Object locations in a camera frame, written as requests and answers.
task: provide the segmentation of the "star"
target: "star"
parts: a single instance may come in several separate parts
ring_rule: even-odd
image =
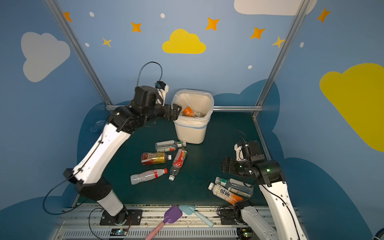
[[[208,18],[208,26],[207,26],[206,30],[213,29],[216,31],[216,24],[218,23],[219,20],[220,19],[212,20],[212,19]]]
[[[251,36],[251,39],[253,39],[253,38],[258,38],[258,39],[260,39],[260,38],[262,37],[262,33],[263,33],[264,30],[265,30],[265,28],[264,28],[264,29],[258,29],[258,28],[255,28],[255,32],[254,32],[253,35]]]
[[[64,13],[64,16],[65,16],[65,18],[66,18],[68,21],[72,22],[72,19],[70,18],[70,12],[68,12],[68,13]]]
[[[137,31],[137,32],[141,33],[141,30],[140,30],[141,23],[134,24],[133,22],[131,22],[131,24],[133,26],[132,32]]]
[[[284,41],[285,41],[285,39],[281,40],[281,39],[280,39],[280,36],[278,36],[278,37],[277,37],[277,42],[274,43],[274,44],[272,44],[272,46],[273,46],[273,45],[277,45],[277,46],[280,48],[281,43],[284,42]]]
[[[103,45],[108,45],[109,47],[111,47],[111,46],[109,45],[109,43],[110,43],[112,40],[107,41],[107,40],[105,40],[104,38],[103,38],[103,40],[104,40]]]
[[[321,20],[321,22],[323,23],[324,22],[324,19],[328,16],[328,14],[330,14],[331,12],[328,12],[327,10],[323,10],[323,12],[321,13],[321,15],[317,18],[317,20]]]

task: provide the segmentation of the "light blue handle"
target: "light blue handle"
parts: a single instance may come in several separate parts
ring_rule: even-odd
[[[195,211],[196,216],[198,216],[205,224],[207,224],[209,227],[213,227],[215,224],[211,220],[209,220],[206,216],[202,215],[198,211]]]

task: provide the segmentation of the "blue wall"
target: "blue wall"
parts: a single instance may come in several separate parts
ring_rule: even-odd
[[[324,8],[331,13],[322,23]],[[318,0],[257,118],[273,159],[287,172],[293,204],[312,240],[369,239],[384,227],[384,152],[363,141],[319,86],[331,71],[384,66],[383,9],[382,1]],[[370,97],[359,91],[370,84],[365,80],[353,95],[362,102]],[[365,114],[356,110],[357,116]]]
[[[212,95],[229,93],[225,99],[215,98],[216,105],[254,105],[256,100],[238,95],[268,77],[279,52],[273,44],[278,36],[285,38],[293,20],[292,15],[279,15],[280,12],[241,14],[234,8],[233,0],[59,3],[63,12],[70,13],[69,23],[114,104],[131,100],[140,68],[146,62],[157,61],[164,70],[163,81],[170,86],[166,102],[171,102],[176,91],[188,88]],[[216,31],[206,30],[208,18],[220,19]],[[131,22],[141,23],[141,32],[133,32]],[[255,27],[265,28],[260,39],[251,39]],[[206,50],[201,54],[164,52],[163,43],[180,28],[196,34]],[[111,47],[103,45],[103,38],[111,40]],[[143,69],[140,85],[152,86],[159,76],[159,66],[148,65]],[[261,89],[254,89],[253,95],[258,96]]]
[[[43,197],[76,164],[81,124],[102,99],[71,47],[41,81],[24,75],[23,34],[49,33],[69,45],[44,0],[3,0],[0,20],[0,238],[47,239],[58,217],[43,212]],[[51,211],[72,204],[76,192],[67,186],[48,198]]]

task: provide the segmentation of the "blue band on trash can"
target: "blue band on trash can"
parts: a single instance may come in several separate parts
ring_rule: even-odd
[[[187,128],[193,128],[193,129],[203,129],[203,128],[206,128],[206,126],[208,125],[208,123],[205,125],[205,126],[202,126],[202,127],[190,127],[190,126],[183,126],[183,125],[180,125],[180,124],[177,124],[175,123],[176,125],[179,125],[180,127],[187,127]]]

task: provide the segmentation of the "white trash can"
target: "white trash can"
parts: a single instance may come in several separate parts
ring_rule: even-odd
[[[190,107],[192,111],[198,111],[201,113],[201,117],[191,118],[182,116],[174,121],[177,138],[180,141],[186,141],[187,143],[200,144],[204,141],[205,131],[211,115],[214,110],[214,98],[212,94],[197,91],[183,89],[178,91],[173,97],[172,104],[178,104],[184,110]]]

